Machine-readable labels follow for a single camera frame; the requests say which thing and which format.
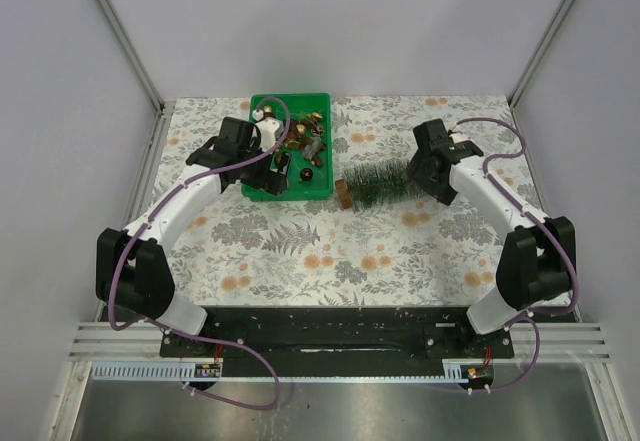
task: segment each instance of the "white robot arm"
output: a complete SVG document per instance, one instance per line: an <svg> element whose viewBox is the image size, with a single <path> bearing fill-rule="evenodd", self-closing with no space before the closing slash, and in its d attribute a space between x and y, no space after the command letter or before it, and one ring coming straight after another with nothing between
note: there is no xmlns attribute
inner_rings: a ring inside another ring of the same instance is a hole
<svg viewBox="0 0 640 441"><path fill-rule="evenodd" d="M575 266L571 222L564 217L550 219L528 204L499 176L486 170L487 158L473 142L447 132L441 119L417 126L414 135L418 151L409 163L406 181L446 205L462 194L504 244L496 287L467 311L473 330L480 335L491 333L528 308L568 292L571 279L560 253L525 213L544 224Z"/></svg>
<svg viewBox="0 0 640 441"><path fill-rule="evenodd" d="M136 241L135 253L121 273L117 305L173 329L188 334L200 333L207 312L175 291L167 258L188 224L229 184L239 180L274 195L287 188L291 161L287 153L278 157L276 170L271 169L273 155L255 163L243 163L266 153L282 131L282 122L272 117L255 125L224 118L220 134L189 156L181 175L156 203L122 231L107 229L100 235L96 273L98 297L108 300L114 269L131 239L130 233L145 226ZM244 166L235 169L239 163Z"/></svg>

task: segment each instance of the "small object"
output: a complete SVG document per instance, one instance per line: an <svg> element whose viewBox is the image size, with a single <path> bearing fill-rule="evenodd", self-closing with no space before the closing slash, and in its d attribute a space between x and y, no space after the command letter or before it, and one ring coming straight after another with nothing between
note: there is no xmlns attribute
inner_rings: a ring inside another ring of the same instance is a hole
<svg viewBox="0 0 640 441"><path fill-rule="evenodd" d="M344 179L339 179L335 182L336 193L338 193L338 200L340 201L340 206L342 209L349 209L353 207L353 200L351 199L351 194L349 193L349 188L347 188L347 183L345 183Z"/></svg>
<svg viewBox="0 0 640 441"><path fill-rule="evenodd" d="M311 181L313 179L313 170L311 168L303 168L300 170L300 181Z"/></svg>
<svg viewBox="0 0 640 441"><path fill-rule="evenodd" d="M467 371L467 377L469 379L486 378L488 376L491 376L491 368L489 367L469 368Z"/></svg>
<svg viewBox="0 0 640 441"><path fill-rule="evenodd" d="M295 139L291 139L291 138L287 138L284 140L284 147L285 148L291 148L291 149L298 149L300 148L300 141L297 141Z"/></svg>
<svg viewBox="0 0 640 441"><path fill-rule="evenodd" d="M322 146L322 139L319 137L314 137L311 144L304 147L302 150L302 157L308 161L311 161L313 157L318 154L320 151L320 147Z"/></svg>
<svg viewBox="0 0 640 441"><path fill-rule="evenodd" d="M322 166L324 166L324 161L322 161L322 158L316 154L313 158L311 158L311 164L321 168Z"/></svg>

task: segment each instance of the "gray leaf pattern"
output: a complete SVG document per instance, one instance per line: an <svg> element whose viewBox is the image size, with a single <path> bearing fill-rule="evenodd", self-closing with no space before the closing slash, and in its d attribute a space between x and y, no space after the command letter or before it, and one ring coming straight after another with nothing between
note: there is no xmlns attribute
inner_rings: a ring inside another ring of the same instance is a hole
<svg viewBox="0 0 640 441"><path fill-rule="evenodd" d="M224 116L249 117L249 101L177 101L154 200ZM339 97L331 111L335 179L355 163L410 158L412 128L429 119L442 118L447 128L471 116L512 122L504 96ZM492 124L459 131L488 154L519 149ZM539 206L524 159L497 160L492 169ZM335 195L252 203L232 185L191 223L169 262L177 290L203 305L464 305L494 286L501 250L494 230L462 197L448 207L425 196L354 213L341 210Z"/></svg>
<svg viewBox="0 0 640 441"><path fill-rule="evenodd" d="M353 267L348 261L340 261L335 268L336 278L342 282L360 284L367 280L367 273Z"/></svg>
<svg viewBox="0 0 640 441"><path fill-rule="evenodd" d="M296 223L292 224L293 227L283 225L276 228L262 249L282 254L286 254L287 251L289 254L293 254L294 251L297 251L300 254L307 245L314 245L316 241L320 241L317 228L312 230L309 223L306 228Z"/></svg>

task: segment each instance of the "green bristle brush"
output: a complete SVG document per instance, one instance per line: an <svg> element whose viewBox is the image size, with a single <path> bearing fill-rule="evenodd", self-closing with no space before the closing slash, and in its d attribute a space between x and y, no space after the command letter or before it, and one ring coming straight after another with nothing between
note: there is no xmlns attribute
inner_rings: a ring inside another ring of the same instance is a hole
<svg viewBox="0 0 640 441"><path fill-rule="evenodd" d="M375 205L424 197L424 191L404 180L408 164L409 161L387 160L346 168L342 179L335 182L342 209L353 207L360 211Z"/></svg>

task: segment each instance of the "black mounting plate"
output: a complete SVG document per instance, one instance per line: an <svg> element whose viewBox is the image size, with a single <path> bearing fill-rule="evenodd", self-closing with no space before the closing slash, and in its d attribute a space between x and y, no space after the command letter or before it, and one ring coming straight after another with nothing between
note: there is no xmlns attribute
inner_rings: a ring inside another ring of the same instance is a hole
<svg viewBox="0 0 640 441"><path fill-rule="evenodd" d="M466 310L215 307L208 309L210 322L203 335L241 339L282 377L440 376L443 358L483 359L488 346L494 358L512 358L507 332L470 340ZM168 334L160 356L213 357L214 351L213 346ZM225 377L267 376L244 351L224 348L221 357Z"/></svg>

